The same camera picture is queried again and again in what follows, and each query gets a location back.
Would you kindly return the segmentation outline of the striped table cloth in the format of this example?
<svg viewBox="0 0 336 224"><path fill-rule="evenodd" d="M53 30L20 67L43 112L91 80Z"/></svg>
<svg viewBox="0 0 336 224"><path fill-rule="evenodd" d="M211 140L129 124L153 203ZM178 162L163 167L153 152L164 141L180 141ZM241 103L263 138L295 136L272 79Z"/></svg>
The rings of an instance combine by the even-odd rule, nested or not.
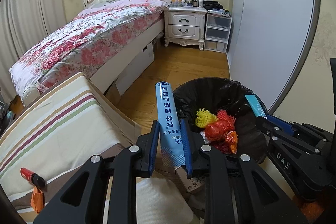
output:
<svg viewBox="0 0 336 224"><path fill-rule="evenodd" d="M140 133L139 124L76 73L28 106L1 136L1 187L15 211L32 223L34 187L21 176L22 168L46 181L49 201L91 156L115 156Z"/></svg>

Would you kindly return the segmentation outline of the orange torn plastic piece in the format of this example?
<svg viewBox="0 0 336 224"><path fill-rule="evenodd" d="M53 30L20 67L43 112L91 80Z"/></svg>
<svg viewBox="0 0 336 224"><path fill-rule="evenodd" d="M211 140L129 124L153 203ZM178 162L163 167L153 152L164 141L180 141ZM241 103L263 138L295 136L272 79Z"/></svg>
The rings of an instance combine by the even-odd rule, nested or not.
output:
<svg viewBox="0 0 336 224"><path fill-rule="evenodd" d="M37 214L39 214L45 207L45 195L43 191L36 186L33 189L30 205Z"/></svg>

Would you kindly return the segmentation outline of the red black cylindrical bottle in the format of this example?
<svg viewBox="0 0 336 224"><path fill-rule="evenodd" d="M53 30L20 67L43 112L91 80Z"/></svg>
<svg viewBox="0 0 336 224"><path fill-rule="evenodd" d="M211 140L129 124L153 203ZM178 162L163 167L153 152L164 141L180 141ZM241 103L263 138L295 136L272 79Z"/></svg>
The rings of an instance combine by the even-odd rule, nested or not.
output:
<svg viewBox="0 0 336 224"><path fill-rule="evenodd" d="M30 171L29 169L21 168L20 174L25 180L27 180L28 182L30 182L39 189L44 188L46 186L44 178L34 173L33 171Z"/></svg>

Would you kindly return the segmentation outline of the red plastic bag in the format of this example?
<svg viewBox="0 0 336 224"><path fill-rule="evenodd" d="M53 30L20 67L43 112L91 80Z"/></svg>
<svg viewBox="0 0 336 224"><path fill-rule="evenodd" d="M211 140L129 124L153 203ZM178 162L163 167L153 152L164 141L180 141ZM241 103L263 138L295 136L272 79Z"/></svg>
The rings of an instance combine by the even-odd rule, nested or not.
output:
<svg viewBox="0 0 336 224"><path fill-rule="evenodd" d="M231 124L228 121L218 120L207 125L205 128L205 136L209 141L222 141L226 138L228 133L234 130L234 124Z"/></svg>

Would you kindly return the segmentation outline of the cardboard box on floor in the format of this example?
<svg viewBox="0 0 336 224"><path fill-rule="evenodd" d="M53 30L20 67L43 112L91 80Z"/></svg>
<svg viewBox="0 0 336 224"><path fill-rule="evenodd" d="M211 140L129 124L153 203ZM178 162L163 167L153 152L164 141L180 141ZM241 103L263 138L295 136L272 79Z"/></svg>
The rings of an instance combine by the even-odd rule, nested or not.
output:
<svg viewBox="0 0 336 224"><path fill-rule="evenodd" d="M196 193L200 191L205 185L206 180L204 177L188 178L186 171L181 166L176 167L174 172L175 172L175 175L182 182L187 193Z"/></svg>

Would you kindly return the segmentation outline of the white bed with headboard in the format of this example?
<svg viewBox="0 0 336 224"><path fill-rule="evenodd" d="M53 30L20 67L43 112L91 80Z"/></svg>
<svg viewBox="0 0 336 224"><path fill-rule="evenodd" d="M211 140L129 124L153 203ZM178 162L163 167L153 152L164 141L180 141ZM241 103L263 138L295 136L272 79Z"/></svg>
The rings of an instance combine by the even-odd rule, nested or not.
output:
<svg viewBox="0 0 336 224"><path fill-rule="evenodd" d="M85 9L10 68L22 104L82 72L104 92L163 31L167 0L84 0Z"/></svg>

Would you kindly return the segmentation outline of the white wardrobe sliding door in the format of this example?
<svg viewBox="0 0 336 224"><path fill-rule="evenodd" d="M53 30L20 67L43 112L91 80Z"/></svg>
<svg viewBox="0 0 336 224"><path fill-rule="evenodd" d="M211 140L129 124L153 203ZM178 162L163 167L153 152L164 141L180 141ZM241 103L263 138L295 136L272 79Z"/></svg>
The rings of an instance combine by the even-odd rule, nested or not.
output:
<svg viewBox="0 0 336 224"><path fill-rule="evenodd" d="M310 50L320 0L233 0L228 48L230 77L274 112L290 91Z"/></svg>

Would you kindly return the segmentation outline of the orange plastic snack bag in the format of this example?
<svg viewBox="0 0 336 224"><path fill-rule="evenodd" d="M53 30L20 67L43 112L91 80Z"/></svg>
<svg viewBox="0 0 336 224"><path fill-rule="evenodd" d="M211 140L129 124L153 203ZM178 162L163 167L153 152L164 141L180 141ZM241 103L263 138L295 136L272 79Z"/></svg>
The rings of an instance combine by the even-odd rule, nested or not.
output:
<svg viewBox="0 0 336 224"><path fill-rule="evenodd" d="M230 131L226 136L224 141L218 144L218 150L224 154L236 154L238 143L238 135L236 131Z"/></svg>

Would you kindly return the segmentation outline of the light blue toothpaste box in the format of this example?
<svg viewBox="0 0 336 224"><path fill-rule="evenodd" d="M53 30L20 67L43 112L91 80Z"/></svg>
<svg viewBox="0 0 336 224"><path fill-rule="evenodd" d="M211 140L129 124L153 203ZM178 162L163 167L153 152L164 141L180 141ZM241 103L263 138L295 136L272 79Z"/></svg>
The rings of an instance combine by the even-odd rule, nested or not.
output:
<svg viewBox="0 0 336 224"><path fill-rule="evenodd" d="M162 162L168 167L185 165L181 129L175 108L171 84L156 83L157 113Z"/></svg>

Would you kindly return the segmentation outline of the floral pink quilt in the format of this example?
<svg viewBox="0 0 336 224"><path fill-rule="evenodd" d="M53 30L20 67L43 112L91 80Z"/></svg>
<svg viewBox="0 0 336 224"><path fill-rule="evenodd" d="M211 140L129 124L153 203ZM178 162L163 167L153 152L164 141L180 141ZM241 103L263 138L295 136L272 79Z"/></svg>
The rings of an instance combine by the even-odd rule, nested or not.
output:
<svg viewBox="0 0 336 224"><path fill-rule="evenodd" d="M97 4L35 44L11 67L22 97L27 86L43 92L72 73L93 76L127 44L161 18L162 0L122 0Z"/></svg>

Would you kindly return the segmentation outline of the black lined trash bin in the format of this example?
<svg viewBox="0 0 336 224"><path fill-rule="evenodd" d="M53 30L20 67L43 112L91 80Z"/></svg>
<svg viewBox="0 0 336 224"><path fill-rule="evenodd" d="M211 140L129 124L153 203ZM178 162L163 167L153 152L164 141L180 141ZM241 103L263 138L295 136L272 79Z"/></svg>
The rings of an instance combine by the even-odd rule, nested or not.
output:
<svg viewBox="0 0 336 224"><path fill-rule="evenodd" d="M261 164L266 139L246 99L252 93L237 81L218 77L190 80L173 92L178 117L185 118L193 132L203 133L224 154L244 153Z"/></svg>

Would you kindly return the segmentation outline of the white two-drawer nightstand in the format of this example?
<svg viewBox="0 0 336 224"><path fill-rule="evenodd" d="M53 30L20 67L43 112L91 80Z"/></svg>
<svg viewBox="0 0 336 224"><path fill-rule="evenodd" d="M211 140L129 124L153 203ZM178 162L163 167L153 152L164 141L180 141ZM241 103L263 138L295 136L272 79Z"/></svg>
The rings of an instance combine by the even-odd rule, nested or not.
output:
<svg viewBox="0 0 336 224"><path fill-rule="evenodd" d="M165 47L170 43L198 46L204 50L207 10L200 7L167 7L165 18Z"/></svg>

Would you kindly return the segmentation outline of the orange foam fruit net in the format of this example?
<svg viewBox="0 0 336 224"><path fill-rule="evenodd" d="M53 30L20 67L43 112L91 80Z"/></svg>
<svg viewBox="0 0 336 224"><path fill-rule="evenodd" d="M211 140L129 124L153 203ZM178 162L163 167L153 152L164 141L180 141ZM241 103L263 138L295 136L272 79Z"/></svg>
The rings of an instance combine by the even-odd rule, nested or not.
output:
<svg viewBox="0 0 336 224"><path fill-rule="evenodd" d="M235 117L228 115L225 110L219 110L217 113L217 118L218 120L227 122L231 126L234 126L236 121Z"/></svg>

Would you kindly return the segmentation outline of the beige window curtains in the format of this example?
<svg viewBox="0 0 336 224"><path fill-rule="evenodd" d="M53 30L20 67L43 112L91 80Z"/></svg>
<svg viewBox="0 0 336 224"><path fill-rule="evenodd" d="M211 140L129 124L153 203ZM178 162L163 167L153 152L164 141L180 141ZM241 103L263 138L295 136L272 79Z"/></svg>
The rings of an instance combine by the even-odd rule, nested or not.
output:
<svg viewBox="0 0 336 224"><path fill-rule="evenodd" d="M17 95L10 68L36 43L66 24L63 0L1 0L1 95Z"/></svg>

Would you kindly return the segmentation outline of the yellow foam fruit net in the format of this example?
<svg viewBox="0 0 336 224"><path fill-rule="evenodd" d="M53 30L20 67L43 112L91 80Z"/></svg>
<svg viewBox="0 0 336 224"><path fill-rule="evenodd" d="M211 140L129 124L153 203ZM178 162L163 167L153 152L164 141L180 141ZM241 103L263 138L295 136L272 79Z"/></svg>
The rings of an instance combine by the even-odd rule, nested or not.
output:
<svg viewBox="0 0 336 224"><path fill-rule="evenodd" d="M195 125L198 128L206 128L209 124L215 123L218 120L217 116L205 109L199 109L196 115Z"/></svg>

